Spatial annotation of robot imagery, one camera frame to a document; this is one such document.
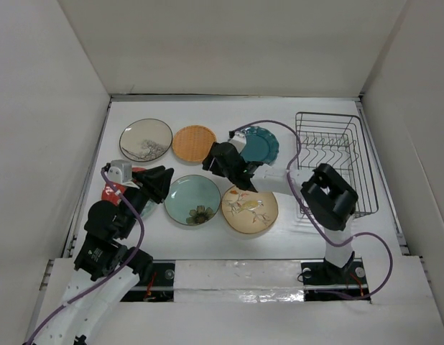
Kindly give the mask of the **orange woven wicker plate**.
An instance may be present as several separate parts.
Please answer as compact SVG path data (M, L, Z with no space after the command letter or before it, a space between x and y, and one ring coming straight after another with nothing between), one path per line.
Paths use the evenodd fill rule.
M172 141L175 155L186 162L201 163L208 156L216 135L206 126L191 125L179 130Z

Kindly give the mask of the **light blue flower plate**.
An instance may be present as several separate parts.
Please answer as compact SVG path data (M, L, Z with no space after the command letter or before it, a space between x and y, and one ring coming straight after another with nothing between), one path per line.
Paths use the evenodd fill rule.
M185 226L209 222L218 212L221 192L217 185L202 175L186 175L170 186L164 205L168 216Z

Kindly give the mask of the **dark teal scalloped plate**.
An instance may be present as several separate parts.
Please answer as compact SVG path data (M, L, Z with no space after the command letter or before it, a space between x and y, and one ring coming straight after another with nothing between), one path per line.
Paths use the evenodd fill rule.
M261 126L248 126L240 130L246 135L246 146L239 153L249 165L249 170L254 170L262 165L271 165L279 154L279 142L268 129Z

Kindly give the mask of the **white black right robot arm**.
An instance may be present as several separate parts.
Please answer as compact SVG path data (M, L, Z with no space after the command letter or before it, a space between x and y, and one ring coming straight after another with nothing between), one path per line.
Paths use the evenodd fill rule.
M275 168L247 162L230 142L214 143L203 169L227 178L238 189L294 196L303 213L325 240L323 271L331 282L350 274L354 260L351 244L356 191L328 164L312 170Z

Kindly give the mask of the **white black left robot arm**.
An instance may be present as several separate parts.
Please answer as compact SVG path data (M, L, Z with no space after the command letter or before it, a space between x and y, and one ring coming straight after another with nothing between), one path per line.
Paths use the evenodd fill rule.
M131 163L113 160L101 177L120 204L98 201L88 211L85 239L62 302L27 339L27 344L92 344L121 299L135 286L153 281L153 258L139 244L121 244L138 225L144 240L142 211L162 203L174 170L164 166L134 172Z

